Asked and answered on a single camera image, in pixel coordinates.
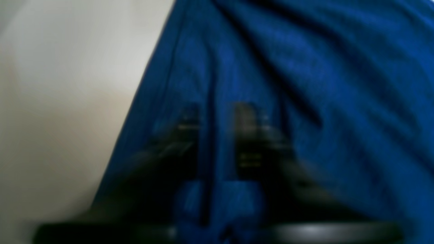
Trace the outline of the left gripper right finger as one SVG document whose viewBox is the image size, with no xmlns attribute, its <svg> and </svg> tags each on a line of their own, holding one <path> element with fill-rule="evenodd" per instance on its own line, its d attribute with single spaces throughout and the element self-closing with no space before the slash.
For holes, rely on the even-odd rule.
<svg viewBox="0 0 434 244">
<path fill-rule="evenodd" d="M 288 139 L 256 106 L 234 105 L 237 177 L 259 185 L 258 244 L 398 244 L 399 226 L 345 206 L 299 164 Z"/>
</svg>

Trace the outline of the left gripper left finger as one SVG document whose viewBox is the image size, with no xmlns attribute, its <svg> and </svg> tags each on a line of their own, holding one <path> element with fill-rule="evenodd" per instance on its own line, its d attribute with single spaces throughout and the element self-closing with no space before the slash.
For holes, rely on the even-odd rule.
<svg viewBox="0 0 434 244">
<path fill-rule="evenodd" d="M 115 189 L 70 220 L 42 224 L 36 244 L 175 244 L 180 188 L 197 179 L 200 114 L 186 107 L 167 134 L 137 153 Z"/>
</svg>

